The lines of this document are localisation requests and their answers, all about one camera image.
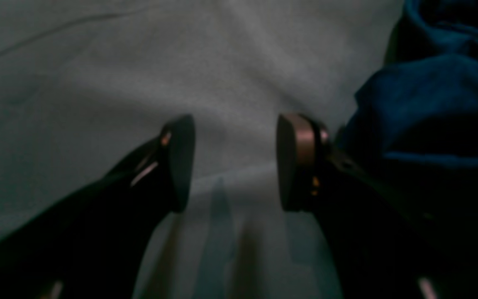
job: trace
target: blue fabric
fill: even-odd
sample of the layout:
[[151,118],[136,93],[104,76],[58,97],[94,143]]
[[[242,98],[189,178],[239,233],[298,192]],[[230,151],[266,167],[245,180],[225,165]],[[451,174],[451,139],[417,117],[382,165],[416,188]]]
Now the blue fabric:
[[395,58],[357,92],[339,146],[478,231],[478,0],[406,0]]

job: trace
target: wrinkled fabric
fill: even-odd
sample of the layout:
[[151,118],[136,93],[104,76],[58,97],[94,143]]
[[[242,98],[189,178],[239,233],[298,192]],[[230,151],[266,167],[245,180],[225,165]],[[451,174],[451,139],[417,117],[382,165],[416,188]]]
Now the wrinkled fabric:
[[402,0],[0,0],[0,240],[192,113],[188,207],[154,231],[134,298],[340,298],[315,218],[281,209],[277,118],[346,123],[401,11]]
[[407,0],[395,61],[357,92],[340,146],[478,233],[478,0]]

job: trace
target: blue cloth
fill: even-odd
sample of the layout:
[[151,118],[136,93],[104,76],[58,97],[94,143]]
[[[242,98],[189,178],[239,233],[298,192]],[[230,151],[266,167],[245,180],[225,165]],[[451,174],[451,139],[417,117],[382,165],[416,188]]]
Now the blue cloth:
[[478,0],[406,0],[395,55],[357,92],[339,146],[478,232]]

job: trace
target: white bed sheet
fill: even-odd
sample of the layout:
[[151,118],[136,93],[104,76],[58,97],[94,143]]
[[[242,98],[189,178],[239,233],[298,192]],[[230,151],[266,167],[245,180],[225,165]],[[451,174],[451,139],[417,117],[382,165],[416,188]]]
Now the white bed sheet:
[[340,298],[313,217],[279,206],[275,130],[329,127],[383,64],[401,0],[0,0],[0,239],[192,113],[190,202],[134,298]]

